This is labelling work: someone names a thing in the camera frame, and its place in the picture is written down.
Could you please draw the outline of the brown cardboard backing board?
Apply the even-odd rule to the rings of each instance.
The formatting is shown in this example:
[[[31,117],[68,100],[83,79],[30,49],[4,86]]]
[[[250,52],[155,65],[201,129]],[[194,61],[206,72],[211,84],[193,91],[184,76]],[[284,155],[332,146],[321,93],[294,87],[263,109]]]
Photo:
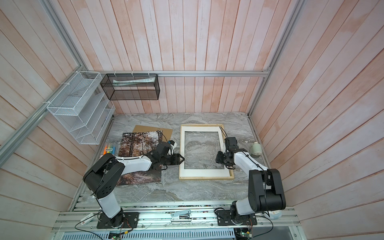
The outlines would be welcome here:
[[[141,133],[141,132],[155,132],[155,131],[162,131],[162,133],[164,134],[164,136],[166,138],[166,140],[164,140],[164,142],[171,140],[172,133],[173,133],[172,129],[136,125],[132,132],[133,133]]]

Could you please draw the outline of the autumn forest photo print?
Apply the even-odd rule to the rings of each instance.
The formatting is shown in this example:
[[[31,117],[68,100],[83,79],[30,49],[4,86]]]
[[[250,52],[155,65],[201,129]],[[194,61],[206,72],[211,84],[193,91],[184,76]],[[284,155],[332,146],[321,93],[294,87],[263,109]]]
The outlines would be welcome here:
[[[120,142],[119,157],[139,157],[155,149],[163,140],[161,131],[143,133],[123,133]],[[138,185],[160,182],[162,174],[160,171],[149,169],[146,172],[139,171],[122,175],[117,185]]]

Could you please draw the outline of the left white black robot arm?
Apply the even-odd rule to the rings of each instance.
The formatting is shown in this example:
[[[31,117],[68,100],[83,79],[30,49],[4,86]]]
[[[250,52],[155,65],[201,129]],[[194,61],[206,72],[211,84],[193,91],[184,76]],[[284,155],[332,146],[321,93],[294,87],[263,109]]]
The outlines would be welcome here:
[[[101,216],[112,228],[122,227],[127,222],[114,194],[120,177],[152,169],[161,171],[163,167],[180,165],[185,158],[174,152],[174,143],[160,142],[154,150],[138,157],[116,157],[106,153],[85,173],[83,182],[101,207]]]

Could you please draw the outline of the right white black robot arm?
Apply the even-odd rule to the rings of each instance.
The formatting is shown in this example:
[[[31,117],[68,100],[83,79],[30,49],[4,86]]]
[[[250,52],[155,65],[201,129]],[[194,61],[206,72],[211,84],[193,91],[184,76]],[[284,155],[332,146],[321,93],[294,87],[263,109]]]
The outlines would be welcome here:
[[[280,172],[257,162],[245,149],[239,148],[235,137],[225,138],[225,151],[217,153],[216,162],[228,169],[237,166],[249,177],[247,197],[234,201],[229,210],[231,221],[234,224],[242,224],[252,214],[286,208],[287,203]]]

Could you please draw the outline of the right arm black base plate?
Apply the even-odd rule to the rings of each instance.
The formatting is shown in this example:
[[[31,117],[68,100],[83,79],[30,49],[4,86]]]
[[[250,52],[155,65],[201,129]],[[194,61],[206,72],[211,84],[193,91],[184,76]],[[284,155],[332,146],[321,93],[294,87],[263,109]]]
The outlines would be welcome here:
[[[235,210],[223,208],[216,208],[214,213],[217,216],[219,226],[247,225],[252,227],[258,224],[255,215],[238,215]]]

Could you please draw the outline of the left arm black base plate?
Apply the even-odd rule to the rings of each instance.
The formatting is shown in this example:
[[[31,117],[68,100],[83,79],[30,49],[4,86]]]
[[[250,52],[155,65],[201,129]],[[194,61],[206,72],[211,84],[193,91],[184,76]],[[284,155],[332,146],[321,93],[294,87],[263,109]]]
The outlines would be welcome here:
[[[101,213],[97,229],[134,229],[138,225],[139,214],[139,212],[120,212],[112,219],[109,219],[104,213]]]

